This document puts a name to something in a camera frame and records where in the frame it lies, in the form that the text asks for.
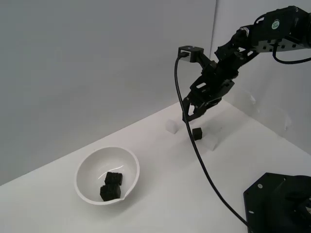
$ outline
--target black block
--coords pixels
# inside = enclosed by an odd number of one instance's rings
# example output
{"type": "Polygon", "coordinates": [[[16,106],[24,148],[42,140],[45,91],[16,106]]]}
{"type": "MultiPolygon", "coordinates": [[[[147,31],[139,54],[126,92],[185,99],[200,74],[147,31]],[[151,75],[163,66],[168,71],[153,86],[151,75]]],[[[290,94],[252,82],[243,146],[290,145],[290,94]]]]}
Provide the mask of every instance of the black block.
{"type": "Polygon", "coordinates": [[[201,128],[195,128],[195,129],[192,129],[192,135],[193,135],[193,138],[194,140],[200,140],[202,139],[202,129],[201,128]]]}
{"type": "Polygon", "coordinates": [[[105,184],[117,183],[119,185],[122,185],[122,179],[123,179],[122,173],[107,172],[105,184]]]}
{"type": "Polygon", "coordinates": [[[121,196],[120,186],[118,184],[107,184],[101,187],[100,195],[103,201],[118,199],[121,196]]]}

